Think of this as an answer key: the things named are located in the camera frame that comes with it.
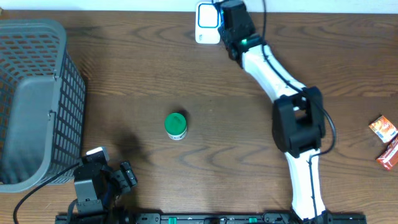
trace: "green lid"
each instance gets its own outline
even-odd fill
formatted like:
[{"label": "green lid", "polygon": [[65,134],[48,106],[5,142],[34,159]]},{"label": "green lid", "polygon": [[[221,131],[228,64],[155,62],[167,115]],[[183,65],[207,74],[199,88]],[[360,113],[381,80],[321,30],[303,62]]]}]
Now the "green lid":
[{"label": "green lid", "polygon": [[187,120],[179,113],[172,113],[166,117],[164,127],[167,133],[178,136],[182,134],[187,128]]}]

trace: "basket bottom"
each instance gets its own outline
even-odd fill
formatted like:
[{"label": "basket bottom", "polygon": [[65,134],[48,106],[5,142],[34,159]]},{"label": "basket bottom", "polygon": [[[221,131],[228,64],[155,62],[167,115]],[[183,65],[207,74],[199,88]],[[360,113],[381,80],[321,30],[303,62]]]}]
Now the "basket bottom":
[{"label": "basket bottom", "polygon": [[45,140],[52,137],[47,137],[47,125],[54,83],[53,77],[34,77],[21,81],[16,88],[2,151],[4,184],[28,179],[43,161]]}]

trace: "white wall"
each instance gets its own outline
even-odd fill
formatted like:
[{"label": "white wall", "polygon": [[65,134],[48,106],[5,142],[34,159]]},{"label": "white wall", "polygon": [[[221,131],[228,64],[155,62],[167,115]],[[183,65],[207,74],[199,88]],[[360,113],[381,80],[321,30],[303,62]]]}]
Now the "white wall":
[{"label": "white wall", "polygon": [[[0,0],[0,7],[44,10],[194,11],[199,1],[201,0]],[[249,11],[257,12],[262,11],[261,1],[245,0]],[[269,12],[398,14],[398,0],[267,0],[267,7]]]}]

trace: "wooden table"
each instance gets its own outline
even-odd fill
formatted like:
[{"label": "wooden table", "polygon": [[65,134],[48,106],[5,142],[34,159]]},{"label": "wooden table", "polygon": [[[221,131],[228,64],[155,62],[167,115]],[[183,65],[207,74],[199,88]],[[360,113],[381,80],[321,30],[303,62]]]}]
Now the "wooden table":
[{"label": "wooden table", "polygon": [[[271,134],[271,103],[228,58],[223,44],[195,42],[193,13],[6,11],[2,19],[51,18],[88,79],[83,152],[109,149],[139,179],[127,207],[163,212],[287,210],[287,161]],[[253,15],[261,31],[262,15]],[[324,94],[336,149],[320,160],[322,195],[334,212],[364,212],[396,223],[398,168],[375,158],[386,149],[368,124],[398,125],[398,15],[270,14],[267,40],[286,69]],[[185,110],[188,136],[166,135],[168,113]],[[323,140],[326,148],[329,129]],[[1,223],[25,195],[0,194]],[[19,211],[21,223],[53,223],[76,198],[73,183],[47,186]]]}]

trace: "table surface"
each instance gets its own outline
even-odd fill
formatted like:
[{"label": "table surface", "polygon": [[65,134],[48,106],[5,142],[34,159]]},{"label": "table surface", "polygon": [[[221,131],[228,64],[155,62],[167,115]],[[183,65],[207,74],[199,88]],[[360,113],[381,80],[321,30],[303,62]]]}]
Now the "table surface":
[{"label": "table surface", "polygon": [[[120,204],[165,213],[290,208],[272,105],[223,44],[195,42],[193,13],[6,11],[2,19],[43,17],[66,28],[68,51],[88,79],[83,152],[106,146],[111,164],[130,160],[139,179]],[[261,31],[262,15],[253,19]],[[321,89],[335,121],[336,148],[320,159],[327,208],[396,223],[398,169],[376,163],[386,145],[368,124],[383,114],[398,125],[398,15],[269,14],[267,40],[296,79]],[[189,131],[172,141],[163,122],[178,110]],[[25,194],[0,194],[2,223],[12,222]],[[53,223],[75,198],[73,183],[47,186],[19,220]]]}]

